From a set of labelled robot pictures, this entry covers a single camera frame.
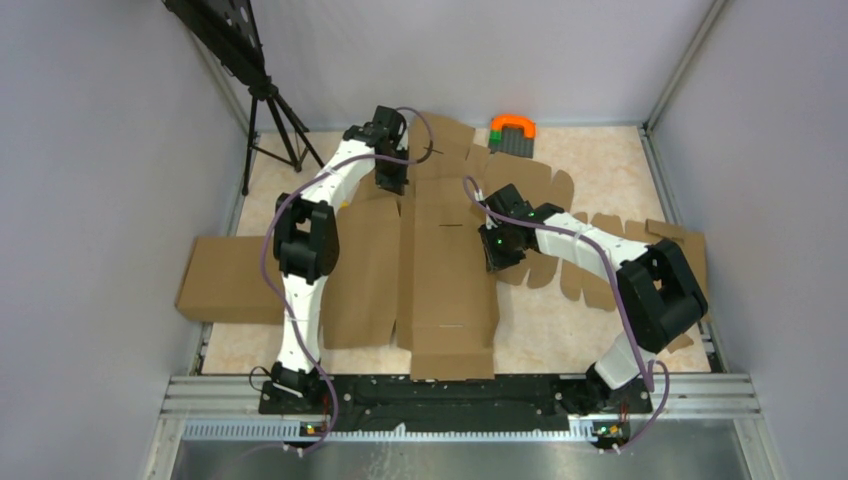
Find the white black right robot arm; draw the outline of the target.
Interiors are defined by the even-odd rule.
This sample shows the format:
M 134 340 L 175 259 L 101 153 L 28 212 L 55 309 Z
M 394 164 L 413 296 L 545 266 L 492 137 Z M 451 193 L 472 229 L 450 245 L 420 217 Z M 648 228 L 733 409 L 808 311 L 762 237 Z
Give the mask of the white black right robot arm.
M 557 205 L 532 206 L 513 184 L 485 195 L 466 177 L 463 189 L 484 214 L 478 232 L 488 271 L 515 266 L 532 250 L 610 286 L 623 331 L 587 369 L 576 411 L 614 411 L 636 379 L 651 388 L 657 355 L 707 314 L 706 295 L 674 241 L 648 244 L 607 233 Z

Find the large cardboard box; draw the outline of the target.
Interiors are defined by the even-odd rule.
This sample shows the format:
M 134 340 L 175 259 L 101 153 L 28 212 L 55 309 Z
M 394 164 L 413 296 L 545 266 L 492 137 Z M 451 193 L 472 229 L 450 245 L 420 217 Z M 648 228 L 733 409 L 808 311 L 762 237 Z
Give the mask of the large cardboard box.
M 499 310 L 480 214 L 459 177 L 419 180 L 403 197 L 341 208 L 339 260 L 322 299 L 323 347 L 396 344 L 410 352 L 415 380 L 493 378 Z

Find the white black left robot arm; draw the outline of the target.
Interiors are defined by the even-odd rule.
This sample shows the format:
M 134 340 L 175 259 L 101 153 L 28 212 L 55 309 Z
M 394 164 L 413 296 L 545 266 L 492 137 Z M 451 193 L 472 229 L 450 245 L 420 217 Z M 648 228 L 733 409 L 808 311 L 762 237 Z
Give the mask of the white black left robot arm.
M 282 396 L 297 413 L 314 410 L 321 397 L 320 309 L 340 254 L 336 213 L 368 175 L 378 189 L 403 195 L 411 163 L 405 111 L 377 107 L 371 121 L 343 133 L 313 179 L 278 198 L 263 253 L 278 263 L 282 284 L 272 290 L 283 300 L 284 334 L 263 386 L 267 396 Z

